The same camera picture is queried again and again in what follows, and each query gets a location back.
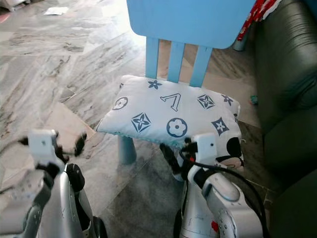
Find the chair leg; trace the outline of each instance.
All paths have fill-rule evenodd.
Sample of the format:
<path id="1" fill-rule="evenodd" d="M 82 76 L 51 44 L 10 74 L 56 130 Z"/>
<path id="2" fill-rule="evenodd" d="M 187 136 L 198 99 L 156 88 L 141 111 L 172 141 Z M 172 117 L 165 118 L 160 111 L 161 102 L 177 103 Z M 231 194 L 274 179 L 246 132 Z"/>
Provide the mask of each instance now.
<path id="1" fill-rule="evenodd" d="M 118 136 L 118 154 L 119 160 L 124 165 L 132 164 L 136 158 L 133 139 L 126 136 Z"/>

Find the marble floor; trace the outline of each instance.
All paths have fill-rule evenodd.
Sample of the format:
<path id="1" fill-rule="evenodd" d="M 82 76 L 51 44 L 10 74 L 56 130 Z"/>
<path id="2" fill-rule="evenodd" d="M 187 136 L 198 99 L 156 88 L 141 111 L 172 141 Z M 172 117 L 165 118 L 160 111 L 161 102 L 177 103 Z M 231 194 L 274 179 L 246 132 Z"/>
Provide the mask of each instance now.
<path id="1" fill-rule="evenodd" d="M 51 6 L 69 11 L 43 15 Z M 204 87 L 240 102 L 245 177 L 269 201 L 279 185 L 264 168 L 257 109 L 249 103 L 256 95 L 252 42 L 244 52 L 214 50 Z M 169 49 L 170 42 L 161 41 L 159 77 L 167 76 Z M 186 45 L 183 82 L 190 78 L 196 51 Z M 132 32 L 125 0 L 44 0 L 12 13 L 0 8 L 0 149 L 29 129 L 42 128 L 58 102 L 95 128 L 116 96 L 118 79 L 144 76 L 144 68 L 145 38 Z M 114 136 L 97 133 L 87 143 L 76 163 L 93 212 L 105 220 L 109 237 L 171 237 L 182 184 L 161 163 L 157 145 L 136 140 L 136 147 L 136 163 L 124 166 Z"/>

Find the flower symbol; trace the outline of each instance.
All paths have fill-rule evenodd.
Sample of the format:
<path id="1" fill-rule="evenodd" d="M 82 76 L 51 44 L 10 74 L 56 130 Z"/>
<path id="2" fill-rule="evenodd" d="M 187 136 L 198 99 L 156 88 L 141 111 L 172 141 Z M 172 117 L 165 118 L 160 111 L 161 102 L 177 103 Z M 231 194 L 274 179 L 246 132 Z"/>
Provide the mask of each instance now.
<path id="1" fill-rule="evenodd" d="M 216 128 L 218 135 L 220 136 L 225 131 L 229 130 L 226 124 L 223 122 L 222 118 L 219 118 L 216 121 L 212 121 L 213 126 Z"/>
<path id="2" fill-rule="evenodd" d="M 228 104 L 231 106 L 231 102 L 233 102 L 233 100 L 226 95 L 222 95 L 222 96 L 223 96 L 223 101 L 228 102 Z"/>
<path id="3" fill-rule="evenodd" d="M 205 109 L 209 109 L 214 106 L 213 100 L 206 94 L 199 96 L 197 100 Z"/>
<path id="4" fill-rule="evenodd" d="M 131 120 L 137 132 L 141 132 L 151 125 L 151 121 L 145 113 L 140 113 Z"/>
<path id="5" fill-rule="evenodd" d="M 128 98 L 127 97 L 122 97 L 122 98 L 119 98 L 114 106 L 113 106 L 113 110 L 119 110 L 119 109 L 122 109 L 124 108 L 126 105 L 128 104 Z"/>
<path id="6" fill-rule="evenodd" d="M 166 130 L 170 136 L 182 137 L 187 132 L 187 123 L 181 118 L 173 118 L 167 123 Z"/>
<path id="7" fill-rule="evenodd" d="M 159 86 L 162 85 L 161 83 L 158 83 L 157 80 L 154 80 L 153 82 L 151 81 L 148 81 L 148 83 L 150 84 L 149 85 L 149 88 L 155 88 L 155 89 L 159 89 Z"/>

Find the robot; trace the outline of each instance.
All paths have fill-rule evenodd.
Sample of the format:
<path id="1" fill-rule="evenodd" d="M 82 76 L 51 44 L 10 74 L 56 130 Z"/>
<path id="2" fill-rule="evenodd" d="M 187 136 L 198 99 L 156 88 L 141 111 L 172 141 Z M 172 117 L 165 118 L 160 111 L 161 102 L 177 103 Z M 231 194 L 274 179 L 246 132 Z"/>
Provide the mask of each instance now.
<path id="1" fill-rule="evenodd" d="M 217 162 L 213 133 L 185 139 L 185 147 L 180 150 L 180 157 L 184 160 L 181 166 L 171 148 L 161 144 L 160 149 L 173 175 L 186 181 L 181 209 L 175 218 L 174 238 L 269 237 L 259 195 L 241 175 Z M 243 191 L 221 172 L 242 179 L 255 192 L 261 214 L 248 201 L 253 209 L 250 208 Z"/>
<path id="2" fill-rule="evenodd" d="M 19 238 L 107 238 L 103 221 L 93 216 L 85 190 L 85 179 L 76 164 L 85 144 L 82 134 L 74 152 L 57 145 L 54 130 L 33 130 L 18 142 L 28 145 L 35 170 L 22 181 L 0 192 L 11 200 L 0 211 L 0 235 Z"/>

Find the dark green leather sofa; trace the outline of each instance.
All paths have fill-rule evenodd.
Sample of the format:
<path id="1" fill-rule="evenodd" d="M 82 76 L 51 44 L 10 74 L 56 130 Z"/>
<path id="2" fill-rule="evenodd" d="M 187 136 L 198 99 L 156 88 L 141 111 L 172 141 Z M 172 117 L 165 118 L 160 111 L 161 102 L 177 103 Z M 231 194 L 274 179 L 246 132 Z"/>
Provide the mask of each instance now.
<path id="1" fill-rule="evenodd" d="M 290 185 L 317 169 L 317 23 L 304 2 L 258 24 L 255 56 L 265 162 Z"/>

